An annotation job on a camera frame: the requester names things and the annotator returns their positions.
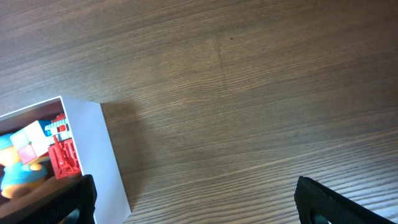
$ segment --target wood surface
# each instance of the wood surface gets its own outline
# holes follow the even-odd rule
[[[299,223],[300,175],[398,222],[396,0],[2,0],[0,77],[102,103],[126,223]]]

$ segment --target plush toy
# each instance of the plush toy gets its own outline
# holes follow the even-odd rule
[[[13,198],[22,191],[31,191],[45,182],[47,171],[39,163],[23,165],[11,142],[12,134],[0,136],[0,165],[4,166],[1,177],[1,195]]]

